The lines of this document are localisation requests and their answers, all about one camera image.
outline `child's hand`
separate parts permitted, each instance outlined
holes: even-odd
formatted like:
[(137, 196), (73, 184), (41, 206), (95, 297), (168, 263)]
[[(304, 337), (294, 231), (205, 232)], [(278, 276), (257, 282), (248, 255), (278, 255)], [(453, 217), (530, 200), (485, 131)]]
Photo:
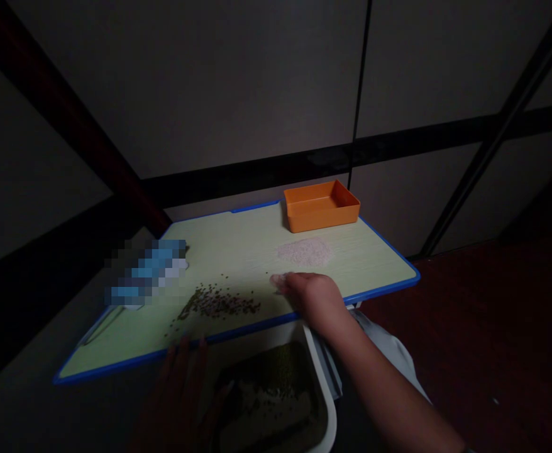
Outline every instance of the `child's hand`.
[(272, 276), (270, 280), (299, 310), (307, 324), (327, 340), (342, 334), (350, 321), (354, 323), (337, 284), (330, 277), (291, 272)]
[(221, 389), (200, 425), (197, 424), (199, 398), (207, 363), (207, 342), (202, 339), (192, 368), (188, 371), (189, 339), (183, 337), (179, 352), (175, 346), (167, 352), (155, 388), (148, 397), (139, 425), (130, 444), (130, 452), (203, 451), (209, 444), (219, 413), (231, 386)]

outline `dark wooden beam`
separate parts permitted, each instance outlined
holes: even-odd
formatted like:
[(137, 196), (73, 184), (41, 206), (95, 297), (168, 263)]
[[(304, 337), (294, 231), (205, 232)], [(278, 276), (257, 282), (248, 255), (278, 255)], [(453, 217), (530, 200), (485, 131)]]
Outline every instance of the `dark wooden beam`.
[(89, 167), (141, 216), (154, 236), (171, 225), (129, 163), (5, 1), (0, 1), (0, 70)]

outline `table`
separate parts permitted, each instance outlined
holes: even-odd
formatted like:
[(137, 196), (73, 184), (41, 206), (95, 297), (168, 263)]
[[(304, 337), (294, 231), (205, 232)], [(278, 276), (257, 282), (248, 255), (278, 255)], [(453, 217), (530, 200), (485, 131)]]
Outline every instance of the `table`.
[[(330, 244), (333, 258), (327, 266), (300, 268), (277, 258), (279, 245), (311, 237)], [(159, 359), (184, 333), (193, 340), (204, 335), (213, 343), (296, 319), (297, 313), (270, 285), (271, 274), (327, 274), (339, 286), (346, 304), (413, 286), (420, 279), (418, 271), (361, 218), (348, 225), (291, 233), (284, 200), (180, 221), (163, 238), (184, 239), (190, 247), (185, 277), (148, 298), (142, 309), (123, 310), (104, 320), (93, 340), (67, 359), (55, 384), (79, 382)], [(201, 283), (253, 299), (260, 309), (218, 319), (191, 313), (178, 320)]]

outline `orange tray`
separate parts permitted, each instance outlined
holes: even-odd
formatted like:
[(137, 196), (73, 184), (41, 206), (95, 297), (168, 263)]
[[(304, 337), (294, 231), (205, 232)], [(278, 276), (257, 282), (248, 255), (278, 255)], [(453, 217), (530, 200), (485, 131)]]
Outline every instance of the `orange tray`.
[(339, 180), (287, 189), (287, 216), (292, 233), (354, 223), (360, 202)]

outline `floor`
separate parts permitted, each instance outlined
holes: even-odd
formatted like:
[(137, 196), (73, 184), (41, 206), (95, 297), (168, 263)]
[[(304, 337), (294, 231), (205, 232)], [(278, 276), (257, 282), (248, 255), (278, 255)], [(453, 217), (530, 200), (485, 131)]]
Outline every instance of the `floor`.
[(406, 345), (427, 394), (471, 448), (552, 451), (552, 239), (414, 264), (417, 286), (361, 310)]

